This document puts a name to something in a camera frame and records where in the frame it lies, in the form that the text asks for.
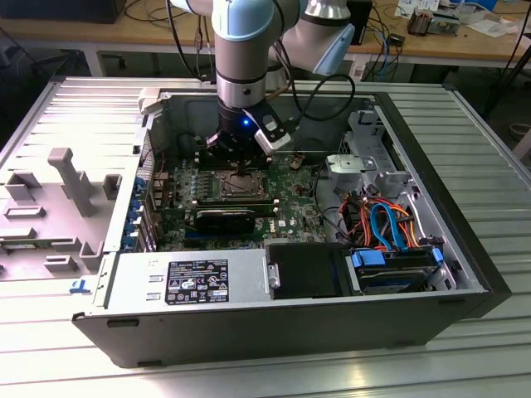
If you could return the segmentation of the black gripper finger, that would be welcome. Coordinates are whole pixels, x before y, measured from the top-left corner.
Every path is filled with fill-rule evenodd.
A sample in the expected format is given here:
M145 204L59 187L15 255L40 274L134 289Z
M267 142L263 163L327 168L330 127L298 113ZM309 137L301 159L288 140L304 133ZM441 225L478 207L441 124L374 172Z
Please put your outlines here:
M207 139L207 151L218 162L234 169L237 174L243 173L242 146L236 135L228 132L216 132Z
M259 144L246 145L240 155L240 174L253 170L267 170L270 159L263 152Z

